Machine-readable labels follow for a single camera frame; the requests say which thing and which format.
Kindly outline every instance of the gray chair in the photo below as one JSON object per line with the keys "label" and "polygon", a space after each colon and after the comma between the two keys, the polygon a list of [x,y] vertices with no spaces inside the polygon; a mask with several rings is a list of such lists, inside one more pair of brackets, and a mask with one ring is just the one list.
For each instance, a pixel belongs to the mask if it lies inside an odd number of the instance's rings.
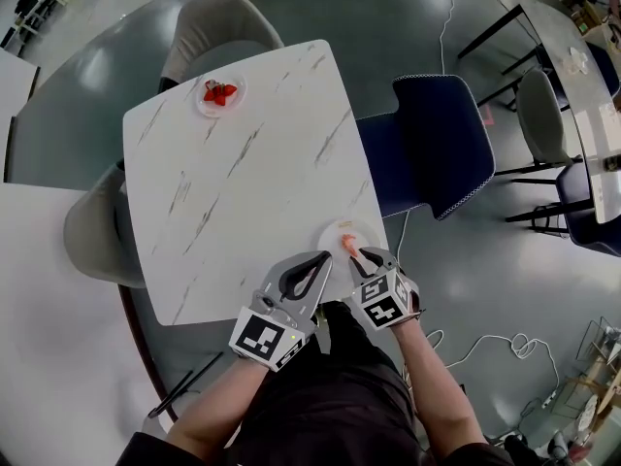
{"label": "gray chair", "polygon": [[532,173],[568,166],[581,160],[567,155],[565,129],[554,88],[547,75],[534,69],[524,75],[515,95],[517,117],[535,165],[499,171],[496,175]]}
{"label": "gray chair", "polygon": [[85,275],[145,288],[137,254],[118,236],[117,209],[127,209],[124,183],[125,172],[115,164],[67,213],[63,239],[69,258]]}
{"label": "gray chair", "polygon": [[190,0],[180,10],[175,39],[162,70],[159,92],[184,81],[190,64],[207,51],[235,41],[281,49],[272,24],[249,0]]}

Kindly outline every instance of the plate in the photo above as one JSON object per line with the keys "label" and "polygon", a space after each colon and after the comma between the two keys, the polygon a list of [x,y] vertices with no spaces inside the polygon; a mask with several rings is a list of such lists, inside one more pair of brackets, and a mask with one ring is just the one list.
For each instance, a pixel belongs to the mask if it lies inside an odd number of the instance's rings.
{"label": "plate", "polygon": [[[226,105],[221,106],[217,105],[215,102],[206,102],[203,100],[205,98],[205,93],[207,93],[207,87],[205,83],[209,80],[215,80],[218,83],[224,84],[232,84],[237,87],[237,91],[233,93],[231,96],[226,97]],[[201,87],[196,89],[196,105],[198,107],[199,112],[203,116],[207,117],[222,117],[229,114],[231,111],[237,109],[242,102],[244,102],[245,92],[247,91],[247,83],[245,78],[241,75],[220,75],[220,76],[209,76],[205,75],[201,79]]]}
{"label": "plate", "polygon": [[[331,280],[347,284],[353,289],[353,279],[351,278],[351,273],[349,273],[350,255],[341,245],[341,237],[344,234],[356,237],[351,241],[351,244],[356,249],[362,247],[381,247],[381,243],[374,229],[360,219],[340,219],[334,221],[329,224],[319,236],[317,249],[328,250],[332,254],[333,264]],[[377,269],[375,264],[365,259],[361,253],[358,253],[356,260],[358,260],[362,267],[369,273]]]}

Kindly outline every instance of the polished floor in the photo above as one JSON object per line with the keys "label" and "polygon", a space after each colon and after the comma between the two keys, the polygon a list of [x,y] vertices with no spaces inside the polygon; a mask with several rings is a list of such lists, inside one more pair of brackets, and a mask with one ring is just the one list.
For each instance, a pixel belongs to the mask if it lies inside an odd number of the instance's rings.
{"label": "polished floor", "polygon": [[56,70],[88,42],[121,19],[153,0],[71,0],[57,6],[40,29],[40,36],[28,43],[22,58],[41,67],[41,86]]}
{"label": "polished floor", "polygon": [[[122,157],[122,116],[155,94],[184,1],[156,0],[142,7],[91,41],[41,86],[17,119],[11,181],[87,189]],[[252,1],[285,44],[317,38],[330,43],[357,117],[396,108],[390,85],[394,77],[441,71],[438,38],[451,0]],[[457,0],[447,27],[447,72],[462,76],[476,98],[506,82],[499,72],[534,46],[533,38],[512,23],[463,61],[456,60],[457,52],[505,11],[498,0]],[[248,52],[217,52],[203,67]],[[493,119],[488,131],[498,168],[528,164],[531,156],[515,114],[497,103],[482,113]],[[566,114],[570,151],[577,153],[571,114]],[[483,334],[523,332],[550,344],[563,378],[574,371],[574,356],[590,319],[606,316],[621,323],[618,259],[503,222],[504,216],[553,200],[551,188],[498,178],[445,221],[435,221],[427,209],[411,213],[402,263],[420,286],[425,330],[445,332],[439,354],[446,363],[463,357]],[[385,221],[393,248],[403,220],[394,216]],[[211,352],[226,350],[233,321],[164,327],[146,293],[135,292],[135,298],[169,387]],[[401,362],[388,332],[373,337]],[[206,380],[232,359],[229,354]],[[485,341],[452,372],[490,436],[514,426],[528,401],[545,398],[555,386],[543,347],[520,361],[508,344]],[[522,429],[538,445],[558,425],[548,412],[540,412],[529,416]]]}

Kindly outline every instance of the white cable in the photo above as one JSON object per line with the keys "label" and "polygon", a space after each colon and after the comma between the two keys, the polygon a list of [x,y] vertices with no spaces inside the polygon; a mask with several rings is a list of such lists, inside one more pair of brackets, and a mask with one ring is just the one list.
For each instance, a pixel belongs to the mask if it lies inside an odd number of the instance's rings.
{"label": "white cable", "polygon": [[[429,335],[427,335],[427,338],[429,339],[430,337],[433,337],[437,333],[440,333],[441,336],[438,342],[434,345],[434,349],[437,349],[438,346],[441,344],[442,340],[444,339],[444,332],[442,330],[436,330],[436,331],[432,331]],[[517,340],[520,337],[524,338],[524,344],[518,347]],[[554,387],[554,390],[557,390],[559,386],[561,386],[561,379],[559,378],[559,372],[556,369],[556,361],[554,360],[554,357],[552,356],[550,346],[543,340],[540,340],[539,338],[534,338],[534,339],[529,340],[529,338],[526,335],[524,335],[524,333],[518,333],[517,335],[514,335],[513,338],[502,337],[500,335],[483,335],[482,337],[479,337],[476,340],[476,342],[474,342],[474,345],[472,346],[472,348],[468,351],[468,353],[462,359],[456,362],[453,362],[451,364],[448,364],[446,368],[447,369],[452,368],[454,366],[457,366],[458,364],[466,362],[468,358],[471,356],[471,354],[474,352],[478,344],[486,338],[495,338],[497,340],[504,340],[505,342],[509,342],[513,355],[515,355],[515,357],[517,357],[520,360],[524,360],[529,355],[531,355],[537,348],[538,344],[545,345],[545,347],[547,348],[548,357],[550,358],[550,361],[552,362],[552,368],[554,369],[554,375],[556,376],[556,386]]]}
{"label": "white cable", "polygon": [[399,245],[397,246],[397,264],[401,266],[401,245],[404,242],[406,236],[406,228],[408,227],[409,210],[406,212],[406,220],[404,220],[404,227],[401,230],[401,238],[399,239]]}
{"label": "white cable", "polygon": [[453,19],[453,9],[455,9],[455,0],[450,0],[450,11],[448,11],[448,19],[444,23],[444,27],[442,28],[442,33],[440,33],[440,60],[442,63],[442,74],[446,74],[446,69],[444,68],[444,45],[442,44],[442,37],[446,32],[446,26],[450,23],[450,20]]}

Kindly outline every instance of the cable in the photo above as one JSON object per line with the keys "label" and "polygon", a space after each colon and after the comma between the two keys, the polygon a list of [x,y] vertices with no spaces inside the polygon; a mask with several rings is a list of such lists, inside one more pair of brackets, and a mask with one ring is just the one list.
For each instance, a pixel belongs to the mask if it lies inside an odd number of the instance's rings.
{"label": "cable", "polygon": [[406,236],[406,228],[408,227],[409,211],[410,210],[406,212],[406,219],[404,220],[404,227],[401,230],[401,238],[399,239],[399,245],[397,246],[397,264],[399,264],[400,266],[401,266],[401,245],[403,244],[404,237]]}
{"label": "cable", "polygon": [[455,9],[455,0],[450,0],[450,11],[448,11],[448,19],[444,23],[444,27],[442,28],[442,33],[440,33],[440,61],[442,63],[442,75],[446,74],[446,69],[444,67],[444,45],[442,44],[442,38],[444,33],[446,32],[446,26],[450,23],[450,20],[453,19],[453,9]]}
{"label": "cable", "polygon": [[[501,5],[502,5],[503,7],[505,7],[505,10],[506,10],[507,12],[510,12],[509,7],[507,7],[507,6],[505,5],[505,2],[503,2],[502,0],[498,0],[498,1],[501,3]],[[531,32],[528,30],[528,28],[527,28],[524,24],[522,24],[522,21],[519,19],[519,17],[516,19],[516,21],[517,21],[517,23],[518,23],[520,26],[522,26],[522,29],[526,32],[526,34],[530,37],[530,39],[531,39],[531,40],[533,40],[533,41],[535,42],[535,45],[538,45],[538,44],[539,44],[539,41],[537,40],[537,38],[535,38],[535,37],[531,34]]]}
{"label": "cable", "polygon": [[[444,340],[444,331],[443,330],[436,330],[436,331],[432,331],[429,335],[427,335],[427,339],[429,339],[430,337],[433,337],[434,335],[440,333],[440,339],[436,342],[436,344],[433,346],[434,350],[437,349],[440,344],[442,343],[442,340]],[[519,337],[524,337],[524,344],[522,344],[521,346],[517,346],[517,339]],[[513,355],[515,355],[515,357],[517,357],[520,360],[524,360],[527,357],[529,357],[537,348],[537,346],[539,344],[543,344],[545,345],[545,347],[547,348],[547,354],[548,357],[550,358],[550,361],[552,362],[552,368],[554,369],[554,375],[556,376],[556,386],[554,387],[554,390],[552,391],[552,394],[556,393],[556,390],[559,389],[559,386],[561,386],[561,379],[559,377],[559,372],[556,369],[556,361],[554,360],[554,357],[552,356],[552,351],[550,350],[550,346],[544,342],[543,340],[540,340],[539,338],[534,338],[534,339],[530,339],[524,335],[524,333],[518,333],[516,335],[513,336],[513,338],[507,338],[507,337],[502,337],[500,335],[483,335],[481,337],[479,337],[476,342],[474,342],[474,345],[472,346],[472,348],[468,351],[468,353],[460,360],[453,362],[451,364],[446,365],[446,369],[450,369],[454,366],[457,366],[458,364],[462,364],[464,362],[466,362],[468,360],[468,358],[472,355],[472,353],[474,352],[474,350],[476,349],[476,347],[478,346],[478,344],[480,344],[481,341],[485,340],[486,338],[494,338],[497,340],[504,340],[505,342],[509,342],[510,345],[510,349],[513,352]],[[409,387],[409,389],[411,389],[411,385],[409,383],[409,374],[408,374],[408,369],[406,368],[406,365],[404,364],[404,368],[402,371],[402,377],[404,378],[404,380],[406,380],[406,383]]]}

